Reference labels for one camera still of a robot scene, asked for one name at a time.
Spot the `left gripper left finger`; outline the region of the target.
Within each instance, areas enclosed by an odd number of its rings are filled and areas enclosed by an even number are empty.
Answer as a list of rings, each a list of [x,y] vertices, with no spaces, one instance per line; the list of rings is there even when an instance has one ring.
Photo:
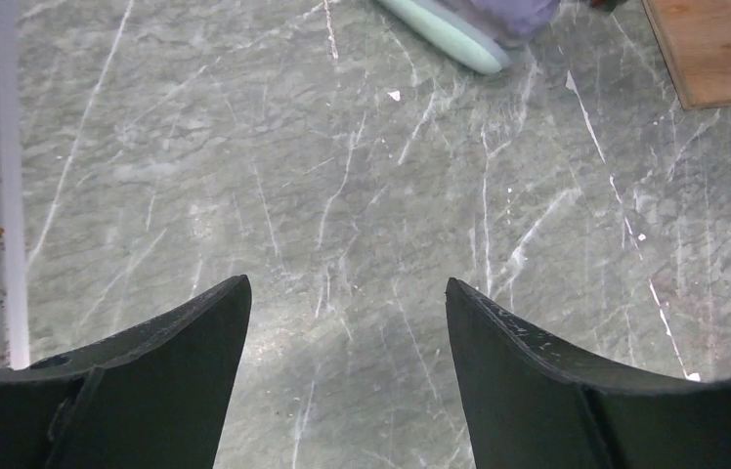
[[[0,468],[210,468],[245,343],[235,276],[106,339],[0,369]]]

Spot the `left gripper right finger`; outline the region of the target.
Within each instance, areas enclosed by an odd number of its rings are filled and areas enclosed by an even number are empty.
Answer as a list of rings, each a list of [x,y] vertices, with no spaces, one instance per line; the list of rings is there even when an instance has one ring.
[[[608,360],[456,278],[446,315],[477,467],[731,468],[731,378]]]

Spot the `mint green umbrella case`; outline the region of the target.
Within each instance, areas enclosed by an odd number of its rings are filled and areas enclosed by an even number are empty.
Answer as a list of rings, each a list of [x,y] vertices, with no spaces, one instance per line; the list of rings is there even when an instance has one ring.
[[[379,4],[450,59],[482,75],[512,64],[507,52],[445,1],[382,0]]]

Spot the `lilac folding umbrella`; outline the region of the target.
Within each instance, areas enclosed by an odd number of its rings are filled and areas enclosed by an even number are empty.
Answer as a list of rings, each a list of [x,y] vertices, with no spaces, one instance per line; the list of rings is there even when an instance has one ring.
[[[449,1],[457,14],[505,48],[517,48],[548,25],[560,8],[558,0]]]

